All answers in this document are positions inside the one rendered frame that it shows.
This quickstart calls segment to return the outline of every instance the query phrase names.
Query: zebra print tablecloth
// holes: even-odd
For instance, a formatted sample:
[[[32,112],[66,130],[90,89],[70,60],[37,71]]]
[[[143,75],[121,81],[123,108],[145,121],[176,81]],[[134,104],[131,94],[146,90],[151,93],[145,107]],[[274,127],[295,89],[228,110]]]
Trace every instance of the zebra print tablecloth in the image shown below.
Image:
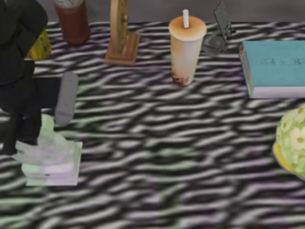
[[[75,118],[58,129],[84,142],[80,182],[25,187],[20,164],[0,156],[0,229],[304,228],[305,183],[271,152],[280,117],[303,100],[249,100],[237,47],[304,39],[305,23],[235,24],[228,53],[202,53],[183,88],[167,25],[130,25],[141,34],[135,67],[103,64],[106,23],[80,47],[49,25],[53,53],[36,75],[80,76]]]

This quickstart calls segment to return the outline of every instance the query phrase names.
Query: translucent green object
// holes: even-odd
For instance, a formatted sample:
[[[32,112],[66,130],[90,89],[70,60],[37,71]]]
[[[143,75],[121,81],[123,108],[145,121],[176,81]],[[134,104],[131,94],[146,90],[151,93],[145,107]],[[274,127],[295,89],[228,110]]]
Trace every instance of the translucent green object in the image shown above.
[[[293,173],[305,177],[305,107],[282,117],[276,129],[276,142]]]

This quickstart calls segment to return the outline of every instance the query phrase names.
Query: gray background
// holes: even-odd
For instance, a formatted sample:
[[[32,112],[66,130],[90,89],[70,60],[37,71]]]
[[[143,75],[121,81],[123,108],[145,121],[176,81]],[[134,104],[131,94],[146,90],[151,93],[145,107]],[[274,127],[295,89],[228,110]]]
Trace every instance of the gray background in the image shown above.
[[[57,21],[52,0],[38,0]],[[86,0],[89,21],[109,21],[111,0]],[[305,21],[305,0],[224,0],[232,21]],[[170,21],[188,9],[190,15],[213,22],[218,0],[129,0],[129,21]]]

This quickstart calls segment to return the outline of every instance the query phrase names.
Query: blue book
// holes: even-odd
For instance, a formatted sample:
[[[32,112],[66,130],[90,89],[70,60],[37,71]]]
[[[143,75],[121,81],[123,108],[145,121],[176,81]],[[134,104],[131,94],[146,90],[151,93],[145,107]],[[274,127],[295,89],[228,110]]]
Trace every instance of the blue book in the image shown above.
[[[244,41],[239,55],[251,98],[305,98],[305,41]]]

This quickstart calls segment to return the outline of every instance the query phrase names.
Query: straw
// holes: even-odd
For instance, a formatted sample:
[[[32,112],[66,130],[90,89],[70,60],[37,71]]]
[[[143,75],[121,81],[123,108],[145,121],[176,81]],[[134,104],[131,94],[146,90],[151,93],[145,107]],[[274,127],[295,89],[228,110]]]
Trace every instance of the straw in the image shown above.
[[[188,28],[189,27],[189,11],[183,10],[183,27]]]

